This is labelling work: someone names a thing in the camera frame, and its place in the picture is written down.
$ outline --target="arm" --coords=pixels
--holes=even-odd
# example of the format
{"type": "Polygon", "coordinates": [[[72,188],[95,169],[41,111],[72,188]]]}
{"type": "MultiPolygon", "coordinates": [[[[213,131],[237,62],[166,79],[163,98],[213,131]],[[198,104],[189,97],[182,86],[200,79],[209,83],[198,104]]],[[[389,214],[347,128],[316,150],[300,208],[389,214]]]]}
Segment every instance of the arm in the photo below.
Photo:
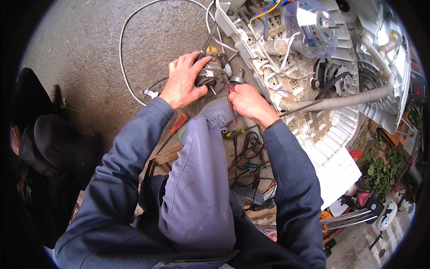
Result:
{"type": "Polygon", "coordinates": [[[155,232],[142,239],[141,232],[129,226],[138,202],[138,176],[173,110],[207,93],[206,86],[196,88],[194,81],[210,57],[193,64],[198,55],[186,54],[170,63],[169,80],[160,97],[142,108],[115,137],[112,149],[103,156],[103,165],[96,168],[95,179],[85,190],[76,218],[57,241],[55,255],[62,267],[81,266],[86,257],[102,263],[106,259],[102,250],[109,250],[113,260],[116,254],[127,252],[127,247],[139,254],[157,250],[160,238],[148,239],[155,237],[155,232]]]}
{"type": "Polygon", "coordinates": [[[325,268],[319,214],[323,200],[315,169],[297,139],[278,114],[249,85],[237,85],[230,94],[234,109],[259,124],[272,165],[276,190],[278,243],[315,268],[325,268]]]}

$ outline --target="gray sweatpants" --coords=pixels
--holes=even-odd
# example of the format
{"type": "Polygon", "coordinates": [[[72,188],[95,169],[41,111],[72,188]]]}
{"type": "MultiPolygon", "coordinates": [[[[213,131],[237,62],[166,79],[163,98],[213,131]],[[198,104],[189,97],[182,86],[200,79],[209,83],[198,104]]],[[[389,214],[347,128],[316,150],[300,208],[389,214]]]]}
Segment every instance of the gray sweatpants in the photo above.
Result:
{"type": "Polygon", "coordinates": [[[178,251],[232,249],[236,236],[220,127],[204,115],[191,119],[178,156],[167,180],[159,230],[178,251]]]}

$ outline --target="sleeve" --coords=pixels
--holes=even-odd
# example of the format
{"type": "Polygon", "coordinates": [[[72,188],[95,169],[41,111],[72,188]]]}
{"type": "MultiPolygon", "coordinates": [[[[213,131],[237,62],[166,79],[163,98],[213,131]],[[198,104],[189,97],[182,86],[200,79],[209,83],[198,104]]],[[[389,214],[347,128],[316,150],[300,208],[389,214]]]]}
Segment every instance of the sleeve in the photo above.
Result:
{"type": "Polygon", "coordinates": [[[319,214],[323,200],[315,169],[284,123],[263,133],[276,189],[277,242],[314,268],[326,267],[319,214]]]}
{"type": "MultiPolygon", "coordinates": [[[[57,241],[56,257],[65,245],[86,232],[111,225],[124,227],[117,228],[118,233],[127,230],[138,202],[138,176],[172,116],[170,105],[156,97],[122,128],[112,149],[103,156],[102,165],[96,168],[95,179],[87,186],[75,219],[57,241]]],[[[99,243],[115,244],[106,240],[100,237],[99,243]]]]}

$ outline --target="leg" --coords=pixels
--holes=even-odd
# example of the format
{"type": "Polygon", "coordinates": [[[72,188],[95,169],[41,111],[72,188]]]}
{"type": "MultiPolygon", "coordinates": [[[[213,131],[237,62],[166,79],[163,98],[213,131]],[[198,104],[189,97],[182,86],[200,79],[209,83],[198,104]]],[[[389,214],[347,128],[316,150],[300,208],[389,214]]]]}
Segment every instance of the leg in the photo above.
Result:
{"type": "Polygon", "coordinates": [[[166,184],[159,229],[179,250],[232,249],[233,214],[220,126],[206,117],[188,124],[166,184]]]}
{"type": "Polygon", "coordinates": [[[51,99],[30,68],[19,72],[12,104],[12,124],[21,132],[27,124],[32,128],[41,115],[54,113],[51,99]]]}

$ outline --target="hand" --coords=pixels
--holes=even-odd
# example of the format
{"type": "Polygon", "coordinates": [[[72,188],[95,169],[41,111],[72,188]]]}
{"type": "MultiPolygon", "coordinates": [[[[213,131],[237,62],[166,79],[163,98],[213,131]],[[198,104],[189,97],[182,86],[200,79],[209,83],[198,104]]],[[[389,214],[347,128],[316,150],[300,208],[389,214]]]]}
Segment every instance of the hand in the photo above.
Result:
{"type": "Polygon", "coordinates": [[[21,133],[18,130],[18,126],[12,127],[10,131],[10,147],[13,153],[19,156],[19,146],[21,145],[21,133]]]}
{"type": "Polygon", "coordinates": [[[173,110],[186,107],[208,92],[206,86],[194,86],[197,75],[211,59],[207,56],[193,64],[199,54],[198,51],[185,54],[169,64],[169,80],[159,97],[173,110]]]}
{"type": "Polygon", "coordinates": [[[228,98],[239,114],[255,121],[263,130],[279,119],[276,111],[252,86],[239,84],[234,89],[236,92],[230,93],[228,98]]]}

